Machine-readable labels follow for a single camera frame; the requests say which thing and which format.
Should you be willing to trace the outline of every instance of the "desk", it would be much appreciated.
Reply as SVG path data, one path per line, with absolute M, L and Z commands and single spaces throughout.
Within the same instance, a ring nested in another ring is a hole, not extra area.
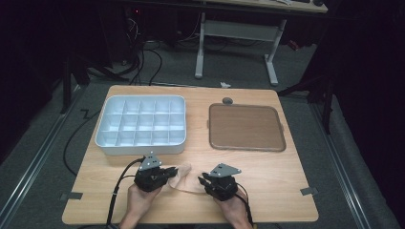
M 274 8 L 282 10 L 299 10 L 308 12 L 322 12 L 326 13 L 328 8 L 325 5 L 321 7 L 316 7 L 310 3 L 300 3 L 292 2 L 291 5 L 276 1 L 268 0 L 204 0 L 206 2 L 212 3 L 223 3 L 223 4 L 233 4 L 242 5 L 247 7 L 260 7 L 260 8 Z M 280 43 L 281 36 L 285 25 L 287 23 L 286 19 L 281 20 L 279 26 L 263 26 L 263 25 L 252 25 L 252 24 L 242 24 L 233 22 L 224 22 L 217 20 L 205 20 L 205 13 L 202 13 L 202 21 L 200 26 L 200 46 L 197 54 L 196 63 L 196 78 L 203 77 L 203 42 L 206 35 L 223 36 L 230 38 L 242 38 L 250 40 L 259 41 L 269 41 L 272 42 L 269 54 L 265 55 L 266 68 L 268 73 L 268 78 L 270 84 L 273 86 L 278 85 L 277 75 L 274 71 L 273 58 L 276 53 L 277 47 Z
M 237 182 L 248 191 L 255 222 L 315 221 L 318 212 L 311 195 L 301 189 L 309 187 L 297 154 L 277 93 L 270 90 L 208 89 L 172 87 L 113 86 L 107 97 L 116 94 L 178 94 L 185 98 L 187 138 L 178 155 L 160 155 L 162 167 L 189 162 L 193 170 L 211 171 L 223 162 L 242 170 Z M 274 107 L 284 127 L 287 148 L 282 153 L 221 151 L 208 142 L 208 108 L 231 97 L 235 104 Z M 123 169 L 140 156 L 106 156 L 95 144 L 93 132 L 72 192 L 81 199 L 69 199 L 63 213 L 67 224 L 105 223 L 111 194 Z M 133 167 L 127 175 L 134 175 Z M 117 195 L 113 222 L 119 222 L 126 209 L 127 188 L 133 183 L 124 179 Z M 221 210 L 207 194 L 190 194 L 165 185 L 142 223 L 217 223 L 225 222 Z

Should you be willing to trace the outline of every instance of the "white plastic tray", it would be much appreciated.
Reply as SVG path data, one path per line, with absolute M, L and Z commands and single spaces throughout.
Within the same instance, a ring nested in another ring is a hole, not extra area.
M 186 137 L 179 95 L 115 95 L 107 99 L 96 133 L 106 155 L 178 154 Z

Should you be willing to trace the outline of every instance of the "table leg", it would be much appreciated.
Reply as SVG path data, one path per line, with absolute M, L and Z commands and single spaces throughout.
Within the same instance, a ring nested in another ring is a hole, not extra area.
M 280 43 L 281 36 L 283 35 L 283 31 L 284 31 L 284 27 L 286 26 L 286 23 L 287 23 L 286 19 L 281 21 L 280 26 L 278 27 L 278 30 L 276 33 L 276 37 L 273 41 L 273 46 L 271 47 L 270 54 L 265 55 L 268 77 L 270 79 L 270 84 L 272 86 L 278 85 L 277 75 L 276 75 L 276 72 L 274 71 L 274 66 L 273 66 L 273 58 L 277 51 L 277 47 Z
M 197 63 L 196 63 L 196 78 L 203 78 L 203 39 L 205 33 L 205 12 L 202 12 L 202 22 L 200 27 L 200 46 L 199 52 L 197 54 Z

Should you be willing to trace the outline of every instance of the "wrist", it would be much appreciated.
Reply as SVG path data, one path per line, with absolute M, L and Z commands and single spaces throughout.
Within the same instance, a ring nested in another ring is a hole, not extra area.
M 247 220 L 232 222 L 231 224 L 234 229 L 252 229 L 253 228 Z
M 137 226 L 138 221 L 139 221 L 138 217 L 127 213 L 122 218 L 122 221 L 119 224 L 119 229 L 134 229 Z

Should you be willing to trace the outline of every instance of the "left hand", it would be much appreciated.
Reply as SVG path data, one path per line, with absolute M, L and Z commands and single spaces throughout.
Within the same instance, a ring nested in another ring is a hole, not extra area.
M 162 187 L 147 193 L 139 189 L 136 184 L 128 188 L 127 211 L 119 224 L 120 229 L 133 229 L 139 220 L 149 211 L 155 196 Z

